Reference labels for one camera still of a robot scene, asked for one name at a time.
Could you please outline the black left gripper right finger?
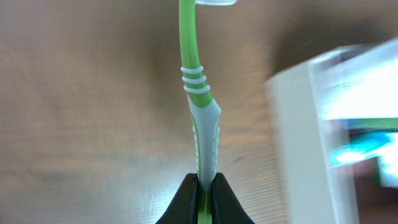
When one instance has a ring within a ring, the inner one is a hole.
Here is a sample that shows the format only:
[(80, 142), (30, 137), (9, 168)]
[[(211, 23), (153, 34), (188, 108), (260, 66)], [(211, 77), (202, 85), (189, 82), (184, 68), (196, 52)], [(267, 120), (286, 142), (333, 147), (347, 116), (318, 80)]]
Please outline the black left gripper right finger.
[(215, 175), (211, 186), (211, 210), (212, 224), (254, 224), (220, 172)]

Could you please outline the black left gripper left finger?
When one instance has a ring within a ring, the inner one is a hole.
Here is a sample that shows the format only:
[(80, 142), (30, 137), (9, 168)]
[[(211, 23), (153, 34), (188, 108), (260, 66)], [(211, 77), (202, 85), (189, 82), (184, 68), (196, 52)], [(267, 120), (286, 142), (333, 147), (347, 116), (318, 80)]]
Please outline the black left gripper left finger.
[(198, 198), (197, 174), (188, 173), (156, 224), (197, 224)]

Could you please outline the green white toothbrush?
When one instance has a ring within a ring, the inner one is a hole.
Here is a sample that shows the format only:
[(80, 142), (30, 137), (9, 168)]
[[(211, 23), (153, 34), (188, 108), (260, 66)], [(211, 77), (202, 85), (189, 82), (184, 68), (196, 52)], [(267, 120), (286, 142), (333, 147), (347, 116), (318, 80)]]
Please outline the green white toothbrush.
[(193, 122), (199, 181), (198, 223), (213, 223), (211, 185), (218, 165), (221, 108), (207, 83), (198, 53), (196, 6), (230, 6), (237, 0), (179, 0), (179, 37), (183, 89)]

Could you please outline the Colgate toothpaste tube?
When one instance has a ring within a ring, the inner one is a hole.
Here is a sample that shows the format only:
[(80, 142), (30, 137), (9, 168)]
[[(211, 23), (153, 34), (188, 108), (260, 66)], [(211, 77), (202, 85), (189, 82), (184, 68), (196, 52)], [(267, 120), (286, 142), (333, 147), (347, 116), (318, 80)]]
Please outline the Colgate toothpaste tube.
[(329, 153), (329, 167), (339, 167), (384, 156), (397, 146), (397, 132), (362, 134)]

